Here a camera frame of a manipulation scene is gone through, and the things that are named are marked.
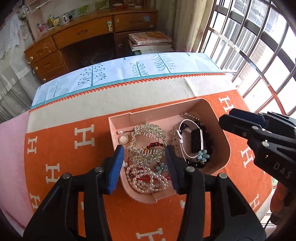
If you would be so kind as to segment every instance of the shelf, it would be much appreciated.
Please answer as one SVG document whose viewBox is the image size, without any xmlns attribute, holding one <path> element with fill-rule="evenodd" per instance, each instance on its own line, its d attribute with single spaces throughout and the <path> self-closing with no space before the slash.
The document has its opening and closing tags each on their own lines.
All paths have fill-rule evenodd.
<svg viewBox="0 0 296 241">
<path fill-rule="evenodd" d="M 46 3 L 50 2 L 51 0 L 28 0 L 27 5 L 31 12 L 34 12 L 35 10 L 39 9 Z"/>
</svg>

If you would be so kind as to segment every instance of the stack of books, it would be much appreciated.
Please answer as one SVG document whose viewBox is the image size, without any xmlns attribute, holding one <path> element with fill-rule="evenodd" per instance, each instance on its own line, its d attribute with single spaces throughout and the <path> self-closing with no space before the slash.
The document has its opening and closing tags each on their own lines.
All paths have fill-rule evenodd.
<svg viewBox="0 0 296 241">
<path fill-rule="evenodd" d="M 162 32 L 129 34 L 129 44 L 135 55 L 174 52 L 172 40 Z"/>
</svg>

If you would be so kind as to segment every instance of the wooden drawer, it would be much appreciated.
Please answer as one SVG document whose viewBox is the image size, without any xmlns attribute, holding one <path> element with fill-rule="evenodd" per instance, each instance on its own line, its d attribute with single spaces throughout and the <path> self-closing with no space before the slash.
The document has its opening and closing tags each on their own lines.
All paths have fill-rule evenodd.
<svg viewBox="0 0 296 241">
<path fill-rule="evenodd" d="M 55 51 L 57 51 L 57 48 L 54 44 L 54 41 L 52 37 L 48 37 L 34 45 L 29 50 L 25 51 L 25 56 L 27 60 L 33 64 Z"/>
<path fill-rule="evenodd" d="M 153 29 L 157 22 L 156 12 L 124 13 L 114 15 L 116 32 Z"/>
<path fill-rule="evenodd" d="M 76 24 L 66 28 L 54 35 L 54 41 L 58 49 L 84 39 L 92 38 L 97 35 L 113 32 L 113 26 L 109 29 L 107 22 L 112 22 L 112 17 L 102 17 Z"/>
<path fill-rule="evenodd" d="M 58 66 L 42 75 L 39 76 L 39 78 L 41 79 L 42 82 L 46 83 L 50 80 L 53 80 L 55 78 L 58 78 L 64 74 L 68 73 L 65 66 L 61 65 Z"/>
<path fill-rule="evenodd" d="M 117 58 L 123 58 L 123 57 L 130 56 L 130 53 L 132 51 L 131 51 L 131 47 L 128 43 L 128 40 L 129 40 L 128 35 L 133 34 L 133 33 L 139 33 L 139 32 L 143 32 L 143 30 L 129 31 L 129 32 L 115 34 Z"/>
<path fill-rule="evenodd" d="M 32 66 L 35 69 L 36 73 L 40 76 L 62 64 L 63 62 L 61 60 L 59 52 L 56 51 L 39 60 L 38 62 L 32 64 Z"/>
</svg>

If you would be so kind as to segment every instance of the white watch strap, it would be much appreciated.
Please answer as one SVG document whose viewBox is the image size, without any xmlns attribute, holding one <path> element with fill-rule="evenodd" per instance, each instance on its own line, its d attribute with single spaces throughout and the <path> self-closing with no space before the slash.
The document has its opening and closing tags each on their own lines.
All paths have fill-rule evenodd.
<svg viewBox="0 0 296 241">
<path fill-rule="evenodd" d="M 187 154 L 183 147 L 183 137 L 180 135 L 180 129 L 182 124 L 186 124 L 188 128 L 193 131 L 196 129 L 200 130 L 200 136 L 201 136 L 201 150 L 203 150 L 203 135 L 202 130 L 199 128 L 199 126 L 194 123 L 192 120 L 185 119 L 178 123 L 178 125 L 174 128 L 174 130 L 171 132 L 172 137 L 172 145 L 174 146 L 175 153 L 179 157 L 183 157 L 184 159 L 191 159 L 196 158 L 198 156 L 197 153 Z"/>
</svg>

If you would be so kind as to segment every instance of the light blue tablecloth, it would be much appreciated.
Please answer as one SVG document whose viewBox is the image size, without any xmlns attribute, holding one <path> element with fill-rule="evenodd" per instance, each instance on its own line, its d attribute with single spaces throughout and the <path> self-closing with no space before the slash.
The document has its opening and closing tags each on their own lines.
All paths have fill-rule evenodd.
<svg viewBox="0 0 296 241">
<path fill-rule="evenodd" d="M 156 53 L 114 59 L 75 70 L 41 85 L 31 108 L 86 90 L 133 80 L 220 72 L 203 53 Z"/>
</svg>

